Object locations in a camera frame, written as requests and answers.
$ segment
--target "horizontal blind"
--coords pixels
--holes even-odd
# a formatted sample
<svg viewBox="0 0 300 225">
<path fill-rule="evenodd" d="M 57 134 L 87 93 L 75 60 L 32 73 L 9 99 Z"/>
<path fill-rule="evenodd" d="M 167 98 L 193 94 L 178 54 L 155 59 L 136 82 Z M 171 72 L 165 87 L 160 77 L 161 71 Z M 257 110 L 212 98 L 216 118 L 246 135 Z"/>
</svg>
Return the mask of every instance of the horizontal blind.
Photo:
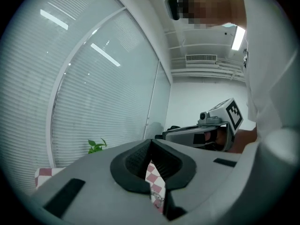
<svg viewBox="0 0 300 225">
<path fill-rule="evenodd" d="M 0 43 L 1 165 L 26 194 L 35 190 L 36 169 L 49 167 L 46 113 L 62 64 L 93 26 L 121 8 L 116 0 L 68 0 L 68 5 L 73 13 L 64 10 L 63 0 L 26 0 Z"/>
<path fill-rule="evenodd" d="M 165 127 L 171 85 L 165 71 L 159 63 L 152 102 L 147 122 L 145 139 L 154 139 L 161 135 Z"/>
<path fill-rule="evenodd" d="M 52 149 L 64 167 L 88 140 L 108 148 L 143 139 L 158 58 L 127 11 L 105 23 L 68 67 L 53 114 Z"/>
</svg>

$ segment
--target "white wall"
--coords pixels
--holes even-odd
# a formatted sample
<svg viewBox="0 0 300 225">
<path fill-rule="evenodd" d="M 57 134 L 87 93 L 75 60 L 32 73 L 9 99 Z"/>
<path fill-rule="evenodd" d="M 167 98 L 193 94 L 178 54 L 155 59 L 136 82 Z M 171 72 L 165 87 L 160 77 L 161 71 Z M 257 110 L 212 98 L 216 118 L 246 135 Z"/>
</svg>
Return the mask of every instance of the white wall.
<svg viewBox="0 0 300 225">
<path fill-rule="evenodd" d="M 149 0 L 120 0 L 135 18 L 154 48 L 172 84 L 171 57 L 163 26 Z"/>
<path fill-rule="evenodd" d="M 201 112 L 208 111 L 228 98 L 234 98 L 243 115 L 241 129 L 252 130 L 255 123 L 248 120 L 247 90 L 241 82 L 230 80 L 189 79 L 174 80 L 165 130 L 170 126 L 186 127 L 195 125 Z"/>
</svg>

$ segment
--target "person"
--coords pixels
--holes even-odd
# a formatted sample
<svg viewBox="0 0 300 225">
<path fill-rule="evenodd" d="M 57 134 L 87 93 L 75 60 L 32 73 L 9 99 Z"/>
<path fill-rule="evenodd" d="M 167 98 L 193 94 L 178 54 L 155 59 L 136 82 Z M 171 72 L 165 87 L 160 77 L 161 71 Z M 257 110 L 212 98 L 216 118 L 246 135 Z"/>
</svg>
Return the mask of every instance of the person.
<svg viewBox="0 0 300 225">
<path fill-rule="evenodd" d="M 246 30 L 247 59 L 244 75 L 248 96 L 248 119 L 252 131 L 239 130 L 229 152 L 242 153 L 245 146 L 264 139 L 282 127 L 270 90 L 298 54 L 297 36 L 275 0 L 178 0 L 178 12 L 189 23 L 206 27 L 235 24 Z M 224 145 L 226 134 L 217 131 L 216 143 Z"/>
</svg>

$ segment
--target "neck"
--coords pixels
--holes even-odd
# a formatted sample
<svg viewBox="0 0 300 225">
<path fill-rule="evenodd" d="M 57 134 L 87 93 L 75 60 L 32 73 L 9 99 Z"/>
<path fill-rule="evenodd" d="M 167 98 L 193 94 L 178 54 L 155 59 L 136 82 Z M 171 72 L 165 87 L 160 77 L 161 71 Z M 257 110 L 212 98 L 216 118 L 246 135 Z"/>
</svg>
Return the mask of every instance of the neck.
<svg viewBox="0 0 300 225">
<path fill-rule="evenodd" d="M 247 17 L 244 0 L 229 0 L 231 9 L 231 23 L 246 29 Z"/>
</svg>

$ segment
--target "checkered tablecloth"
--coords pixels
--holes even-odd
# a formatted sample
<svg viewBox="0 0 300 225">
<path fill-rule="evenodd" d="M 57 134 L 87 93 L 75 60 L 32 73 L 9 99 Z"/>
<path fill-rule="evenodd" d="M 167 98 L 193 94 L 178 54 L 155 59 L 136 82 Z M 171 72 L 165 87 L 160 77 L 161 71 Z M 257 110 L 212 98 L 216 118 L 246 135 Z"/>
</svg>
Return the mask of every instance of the checkered tablecloth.
<svg viewBox="0 0 300 225">
<path fill-rule="evenodd" d="M 59 173 L 64 168 L 39 168 L 35 173 L 35 183 L 38 189 L 49 178 Z M 165 197 L 165 182 L 159 175 L 154 164 L 150 163 L 146 172 L 145 180 L 150 183 L 150 187 L 153 191 L 158 193 L 162 198 Z M 163 213 L 163 203 L 151 195 L 151 201 L 153 205 L 158 209 L 160 213 Z"/>
</svg>

